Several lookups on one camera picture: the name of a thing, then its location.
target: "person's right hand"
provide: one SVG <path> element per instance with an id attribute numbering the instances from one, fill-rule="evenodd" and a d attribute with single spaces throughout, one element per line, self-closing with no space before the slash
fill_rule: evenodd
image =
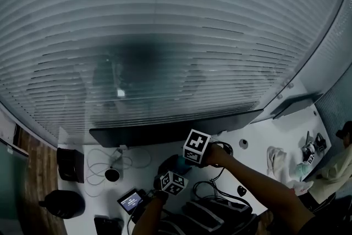
<path id="1" fill-rule="evenodd" d="M 222 166 L 222 163 L 225 158 L 227 158 L 229 155 L 226 153 L 226 151 L 221 148 L 217 144 L 212 144 L 210 148 L 210 153 L 205 159 L 205 163 L 210 166 L 214 165 L 219 165 Z"/>

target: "cube with fiducial marker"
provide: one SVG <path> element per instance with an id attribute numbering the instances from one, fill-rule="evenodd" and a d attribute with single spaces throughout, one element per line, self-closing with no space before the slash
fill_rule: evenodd
<path id="1" fill-rule="evenodd" d="M 187 186 L 188 180 L 176 173 L 168 171 L 160 178 L 161 190 L 172 195 L 178 195 Z"/>
<path id="2" fill-rule="evenodd" d="M 192 129 L 183 145 L 183 158 L 200 165 L 210 137 L 209 134 Z"/>

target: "desk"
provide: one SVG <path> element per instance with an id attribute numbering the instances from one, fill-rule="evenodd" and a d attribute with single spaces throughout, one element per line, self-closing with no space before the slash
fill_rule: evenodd
<path id="1" fill-rule="evenodd" d="M 266 174 L 267 148 L 269 146 L 283 148 L 284 151 L 288 153 L 288 159 L 291 160 L 291 171 L 295 165 L 301 162 L 302 153 L 300 148 L 305 144 L 308 130 L 310 131 L 311 136 L 314 137 L 318 132 L 322 134 L 327 141 L 327 149 L 325 150 L 325 152 L 327 152 L 331 147 L 331 143 L 315 106 L 282 117 L 279 120 L 266 120 L 250 124 L 243 129 L 223 133 L 218 138 L 219 140 L 231 144 L 236 159 L 257 171 Z M 240 139 L 246 139 L 248 141 L 249 147 L 246 150 L 240 148 Z M 77 191 L 84 197 L 86 202 L 86 210 L 83 215 L 70 220 L 64 220 L 67 234 L 96 235 L 93 220 L 95 215 L 104 215 L 110 218 L 119 217 L 122 218 L 126 224 L 129 216 L 119 206 L 117 200 L 132 188 L 144 189 L 146 191 L 152 189 L 153 178 L 157 173 L 159 165 L 171 155 L 182 155 L 183 144 L 184 142 L 176 142 L 145 146 L 144 148 L 149 151 L 152 157 L 152 162 L 147 168 L 130 168 L 123 172 L 122 179 L 119 179 L 115 183 L 105 181 L 104 184 L 101 185 L 105 186 L 94 188 L 96 189 L 95 191 L 91 190 L 91 187 L 89 187 L 88 184 L 66 182 L 58 177 L 59 189 Z M 82 151 L 85 154 L 85 158 L 87 157 L 88 152 L 93 148 L 99 148 L 108 154 L 111 154 L 114 151 L 114 148 L 102 148 L 99 145 L 71 145 L 65 147 Z M 146 161 L 146 155 L 142 153 L 142 150 L 138 149 L 127 151 L 124 153 L 124 156 L 129 156 L 133 160 L 139 160 L 140 163 L 137 165 Z M 316 154 L 311 169 L 320 162 L 322 156 L 323 155 Z M 100 156 L 91 154 L 91 158 L 90 163 L 107 161 L 107 159 L 103 159 L 107 158 L 103 154 Z M 210 178 L 215 177 L 219 172 L 219 168 L 213 167 L 206 167 L 203 169 L 196 167 L 192 168 L 192 170 L 185 176 L 189 180 L 187 189 L 178 196 L 170 196 L 165 208 L 171 212 L 180 211 L 182 205 L 190 200 L 191 190 L 194 183 L 209 180 Z M 236 191 L 238 185 L 241 184 L 227 171 L 224 171 L 220 179 L 217 180 L 217 186 L 220 190 L 236 196 L 238 196 Z M 104 188 L 104 190 L 99 197 L 91 198 L 86 195 L 84 191 L 85 186 L 90 194 L 93 194 L 94 192 L 98 194 L 100 192 L 99 189 L 102 188 Z M 206 187 L 200 187 L 200 193 L 211 194 L 211 190 Z M 243 198 L 251 204 L 254 213 L 259 215 L 266 210 L 266 208 L 260 204 L 253 195 L 249 193 L 249 191 L 247 191 Z M 124 227 L 123 234 L 127 234 L 126 227 Z"/>

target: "brown wood floor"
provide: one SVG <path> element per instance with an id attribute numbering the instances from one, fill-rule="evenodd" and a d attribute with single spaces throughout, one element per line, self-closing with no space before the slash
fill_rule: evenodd
<path id="1" fill-rule="evenodd" d="M 51 215 L 38 201 L 57 187 L 56 151 L 20 129 L 14 144 L 29 154 L 25 196 L 19 220 L 24 235 L 67 235 L 61 218 Z"/>

